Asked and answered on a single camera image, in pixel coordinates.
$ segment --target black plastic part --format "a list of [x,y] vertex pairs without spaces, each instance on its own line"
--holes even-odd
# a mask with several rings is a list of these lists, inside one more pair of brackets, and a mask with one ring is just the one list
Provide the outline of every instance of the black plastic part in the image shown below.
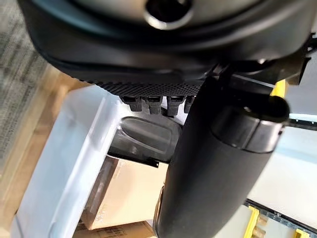
[[230,65],[232,72],[230,87],[269,95],[276,82],[286,80],[291,85],[299,85],[306,65],[307,44],[303,45],[295,53],[272,61],[259,63],[256,61],[240,61]]
[[195,96],[187,96],[184,106],[184,113],[189,113],[190,107],[194,102]]
[[141,97],[120,97],[122,102],[130,106],[131,111],[141,112],[142,111],[142,100]]
[[[285,100],[262,94],[252,94],[246,98],[234,96],[233,104],[225,105],[215,116],[212,133],[223,143],[238,149],[254,153],[272,152],[284,128],[282,122],[287,120],[289,114]],[[238,100],[239,104],[235,105],[234,100]]]
[[133,161],[133,162],[136,162],[139,164],[148,165],[148,166],[155,167],[155,168],[159,167],[159,161],[157,161],[156,159],[151,158],[151,157],[143,157],[141,159],[134,158],[134,157],[131,157],[129,155],[124,155],[122,153],[122,151],[120,151],[119,153],[115,153],[115,152],[110,151],[110,152],[108,152],[107,155],[118,158],[118,159],[129,160],[129,161]]
[[169,163],[181,134],[181,126],[162,115],[149,114],[142,100],[142,112],[123,109],[121,121],[108,154],[153,165],[152,161]]
[[[194,100],[169,164],[157,218],[158,238],[215,236],[243,204],[269,160],[270,148],[262,150],[265,153],[253,153],[228,145],[214,135],[214,119],[225,105],[234,102],[234,97],[226,98],[221,86],[208,79]],[[278,108],[279,112],[268,112],[267,117],[259,108],[255,118],[271,118],[270,122],[283,124],[288,107],[285,111],[283,106]]]
[[47,61],[120,96],[196,95],[219,60],[292,54],[308,38],[317,6],[265,0],[220,22],[164,32],[100,18],[68,0],[18,2]]
[[176,116],[178,114],[178,107],[185,101],[185,96],[170,96],[167,99],[167,115]]
[[163,97],[151,96],[144,98],[146,104],[149,105],[150,114],[160,114],[160,106],[163,101]]

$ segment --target gray carpet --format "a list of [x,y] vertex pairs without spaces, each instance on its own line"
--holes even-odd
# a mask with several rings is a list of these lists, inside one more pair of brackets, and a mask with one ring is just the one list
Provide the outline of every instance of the gray carpet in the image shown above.
[[47,63],[34,50],[14,0],[0,1],[0,175]]

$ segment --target yellow metal part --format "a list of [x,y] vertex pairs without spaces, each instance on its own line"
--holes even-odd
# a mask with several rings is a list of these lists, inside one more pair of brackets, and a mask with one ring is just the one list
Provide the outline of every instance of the yellow metal part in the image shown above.
[[297,229],[295,231],[294,238],[309,238],[309,234],[300,229]]
[[285,80],[278,81],[275,84],[273,91],[271,92],[271,96],[278,96],[284,98],[286,95],[287,82]]
[[249,209],[252,210],[252,214],[246,229],[246,232],[244,233],[243,238],[251,238],[253,229],[256,227],[258,217],[260,215],[260,211],[254,207],[249,206]]

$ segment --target cardboard box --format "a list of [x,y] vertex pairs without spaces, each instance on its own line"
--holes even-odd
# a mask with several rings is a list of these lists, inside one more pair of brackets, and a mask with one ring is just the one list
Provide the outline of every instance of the cardboard box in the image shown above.
[[155,238],[152,228],[147,222],[137,222],[94,231],[81,230],[74,233],[73,238]]
[[87,229],[153,219],[167,167],[106,157],[81,217]]

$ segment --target wooden floor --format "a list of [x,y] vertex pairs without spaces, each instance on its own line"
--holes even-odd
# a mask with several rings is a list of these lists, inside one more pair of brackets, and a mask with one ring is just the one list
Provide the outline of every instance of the wooden floor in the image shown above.
[[48,66],[44,80],[19,125],[0,178],[0,238],[9,237],[10,225],[27,188],[62,102],[71,90],[88,86]]

